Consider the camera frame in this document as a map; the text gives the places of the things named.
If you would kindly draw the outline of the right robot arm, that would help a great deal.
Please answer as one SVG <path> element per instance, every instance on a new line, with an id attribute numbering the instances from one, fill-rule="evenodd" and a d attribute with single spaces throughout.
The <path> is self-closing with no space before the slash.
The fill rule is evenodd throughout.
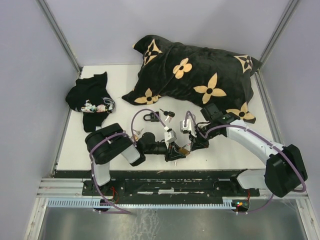
<path id="1" fill-rule="evenodd" d="M 301 152 L 293 144 L 283 145 L 268 140 L 251 129 L 239 116 L 223 113 L 215 104 L 201 109 L 206 125 L 199 127 L 193 114 L 187 111 L 180 122 L 180 131 L 189 135 L 191 150 L 209 147 L 209 140 L 222 135 L 254 154 L 263 164 L 262 169 L 244 169 L 229 183 L 231 193 L 242 195 L 247 189 L 265 189 L 282 198 L 290 192 L 307 190 L 308 174 Z"/>

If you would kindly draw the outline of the silver keys of small padlock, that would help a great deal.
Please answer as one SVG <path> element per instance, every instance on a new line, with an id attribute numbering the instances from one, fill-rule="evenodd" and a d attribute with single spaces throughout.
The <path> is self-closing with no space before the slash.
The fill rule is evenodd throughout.
<path id="1" fill-rule="evenodd" d="M 133 132 L 136 134 L 136 135 L 141 135 L 142 133 L 143 133 L 143 128 L 142 129 L 140 129 L 140 130 L 135 130 L 135 129 L 133 129 Z"/>

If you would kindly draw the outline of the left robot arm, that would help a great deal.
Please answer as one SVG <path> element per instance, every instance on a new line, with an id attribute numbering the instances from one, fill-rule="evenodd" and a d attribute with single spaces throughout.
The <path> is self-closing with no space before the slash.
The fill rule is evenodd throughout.
<path id="1" fill-rule="evenodd" d="M 146 155 L 163 155 L 167 162 L 186 158 L 189 151 L 179 147 L 176 139 L 176 133 L 166 128 L 162 141 L 156 141 L 153 133 L 145 132 L 133 142 L 118 123 L 90 133 L 85 143 L 90 157 L 93 189 L 99 195 L 110 191 L 110 161 L 118 155 L 122 155 L 133 167 L 142 164 Z"/>

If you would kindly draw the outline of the black-headed keys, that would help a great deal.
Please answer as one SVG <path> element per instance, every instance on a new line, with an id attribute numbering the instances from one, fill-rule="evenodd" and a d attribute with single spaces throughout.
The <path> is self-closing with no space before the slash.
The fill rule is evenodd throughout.
<path id="1" fill-rule="evenodd" d="M 162 111 L 163 115 L 165 116 L 165 121 L 168 122 L 168 123 L 170 123 L 171 120 L 172 120 L 172 118 L 174 118 L 175 115 L 176 115 L 176 114 L 175 114 L 174 112 L 172 112 L 172 111 L 166 111 L 166 110 L 163 110 L 163 109 L 161 109 L 161 108 L 160 108 L 160 110 Z"/>

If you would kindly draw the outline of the black padlock shackle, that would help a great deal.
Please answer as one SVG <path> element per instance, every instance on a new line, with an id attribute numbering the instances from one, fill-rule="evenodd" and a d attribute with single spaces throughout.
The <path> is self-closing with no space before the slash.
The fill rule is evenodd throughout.
<path id="1" fill-rule="evenodd" d="M 160 116 L 160 113 L 158 111 L 151 112 L 149 114 L 144 115 L 143 120 L 146 122 L 156 123 L 156 122 L 160 122 L 159 116 Z"/>

